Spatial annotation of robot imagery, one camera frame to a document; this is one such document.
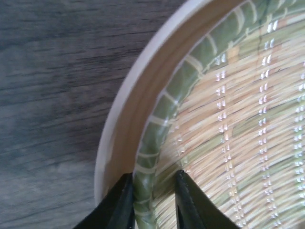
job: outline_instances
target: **gray wood grain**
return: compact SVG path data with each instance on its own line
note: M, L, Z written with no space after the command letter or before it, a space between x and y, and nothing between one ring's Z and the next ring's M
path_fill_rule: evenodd
M0 228L72 228L94 208L103 124L184 0L0 1Z

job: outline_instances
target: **bamboo basket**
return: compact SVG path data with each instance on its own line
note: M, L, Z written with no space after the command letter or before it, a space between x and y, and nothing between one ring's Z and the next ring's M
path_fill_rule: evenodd
M97 202L133 171L139 228L176 228L184 169L241 228L305 228L305 2L196 2L105 126Z

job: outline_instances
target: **dark wood surface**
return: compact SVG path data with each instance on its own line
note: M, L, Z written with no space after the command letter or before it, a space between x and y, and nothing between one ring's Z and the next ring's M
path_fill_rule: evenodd
M182 2L0 1L1 229L70 229L93 210L110 106Z

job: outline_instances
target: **tabletop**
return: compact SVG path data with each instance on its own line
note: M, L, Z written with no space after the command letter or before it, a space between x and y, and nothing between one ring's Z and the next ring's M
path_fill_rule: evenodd
M71 229L94 209L112 102L183 2L0 1L1 229Z

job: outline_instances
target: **wooden table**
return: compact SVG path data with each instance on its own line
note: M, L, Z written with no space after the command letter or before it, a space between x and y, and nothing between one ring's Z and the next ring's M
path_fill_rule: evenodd
M184 0L0 1L0 228L70 229L119 87Z

